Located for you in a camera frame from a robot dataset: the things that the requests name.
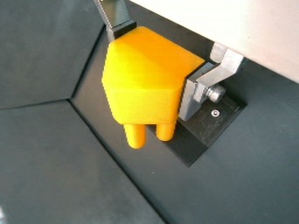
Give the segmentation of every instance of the screw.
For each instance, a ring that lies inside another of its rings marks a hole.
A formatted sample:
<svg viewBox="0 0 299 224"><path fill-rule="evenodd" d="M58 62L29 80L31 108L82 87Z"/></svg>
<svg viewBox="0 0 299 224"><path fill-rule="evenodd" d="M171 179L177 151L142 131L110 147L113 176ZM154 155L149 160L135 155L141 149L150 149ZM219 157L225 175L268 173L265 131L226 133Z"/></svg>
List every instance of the screw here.
<svg viewBox="0 0 299 224"><path fill-rule="evenodd" d="M221 112L219 112L217 109L214 109L214 110L211 111L211 115L213 115L214 117L218 117L218 116L221 115Z"/></svg>
<svg viewBox="0 0 299 224"><path fill-rule="evenodd" d="M210 100L215 103L221 101L222 96L226 94L225 87L215 85L209 87L206 96L210 98Z"/></svg>

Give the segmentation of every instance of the yellow plastic block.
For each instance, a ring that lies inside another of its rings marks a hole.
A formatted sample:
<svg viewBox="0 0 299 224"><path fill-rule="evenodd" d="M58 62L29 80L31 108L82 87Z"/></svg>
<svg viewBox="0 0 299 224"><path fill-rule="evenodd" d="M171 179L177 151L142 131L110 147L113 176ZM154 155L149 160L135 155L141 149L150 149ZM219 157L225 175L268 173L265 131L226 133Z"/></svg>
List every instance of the yellow plastic block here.
<svg viewBox="0 0 299 224"><path fill-rule="evenodd" d="M203 62L145 27L110 43L102 81L133 148L146 144L146 124L157 124L161 140L173 138L185 77Z"/></svg>

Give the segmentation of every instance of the silver metal bracket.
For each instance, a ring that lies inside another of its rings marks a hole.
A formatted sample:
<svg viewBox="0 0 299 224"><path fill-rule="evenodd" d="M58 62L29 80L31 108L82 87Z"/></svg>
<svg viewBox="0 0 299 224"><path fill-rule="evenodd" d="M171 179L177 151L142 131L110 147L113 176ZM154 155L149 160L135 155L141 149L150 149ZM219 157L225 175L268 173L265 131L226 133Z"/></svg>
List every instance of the silver metal bracket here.
<svg viewBox="0 0 299 224"><path fill-rule="evenodd" d="M130 19L125 0L94 1L107 25L107 37L111 42L137 28L137 22Z"/></svg>
<svg viewBox="0 0 299 224"><path fill-rule="evenodd" d="M206 63L186 81L179 112L179 117L185 121L193 117L207 99L219 102L226 93L219 82L237 73L245 59L241 54L218 43L214 44L210 57L218 64Z"/></svg>

